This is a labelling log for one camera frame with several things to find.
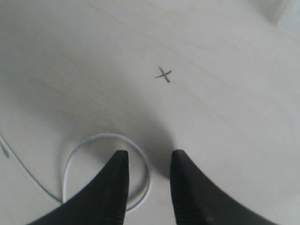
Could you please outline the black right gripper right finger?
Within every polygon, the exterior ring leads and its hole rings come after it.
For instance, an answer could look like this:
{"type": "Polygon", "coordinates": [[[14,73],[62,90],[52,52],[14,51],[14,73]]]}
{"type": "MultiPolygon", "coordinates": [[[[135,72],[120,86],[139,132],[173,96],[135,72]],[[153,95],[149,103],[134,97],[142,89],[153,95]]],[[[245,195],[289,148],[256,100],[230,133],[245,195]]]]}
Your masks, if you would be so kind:
{"type": "Polygon", "coordinates": [[[170,165],[172,204],[178,225],[271,225],[216,186],[183,150],[170,165]]]}

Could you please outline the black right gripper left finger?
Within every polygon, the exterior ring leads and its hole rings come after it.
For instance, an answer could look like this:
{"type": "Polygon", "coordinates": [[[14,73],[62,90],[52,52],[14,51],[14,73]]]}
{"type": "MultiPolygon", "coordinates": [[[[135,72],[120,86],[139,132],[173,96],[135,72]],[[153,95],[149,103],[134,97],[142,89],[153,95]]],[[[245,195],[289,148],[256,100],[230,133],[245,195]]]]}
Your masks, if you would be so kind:
{"type": "Polygon", "coordinates": [[[118,150],[80,192],[32,224],[122,225],[127,201],[128,152],[118,150]]]}

